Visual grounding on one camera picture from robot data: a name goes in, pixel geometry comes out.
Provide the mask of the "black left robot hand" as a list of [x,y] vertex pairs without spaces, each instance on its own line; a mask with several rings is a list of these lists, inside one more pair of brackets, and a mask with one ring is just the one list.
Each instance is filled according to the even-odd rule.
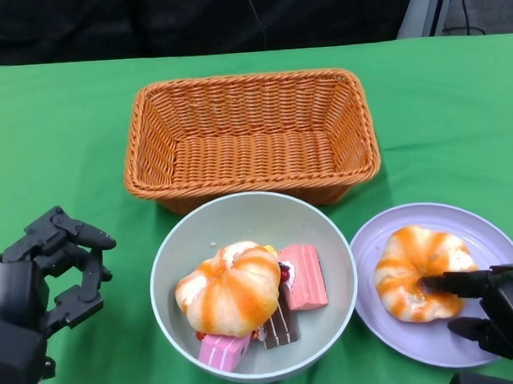
[[[113,277],[103,252],[115,247],[101,229],[70,218],[59,206],[50,209],[0,255],[0,320],[46,337],[77,326],[103,308],[100,286]],[[71,268],[81,272],[81,284],[56,296],[49,311],[46,278]]]

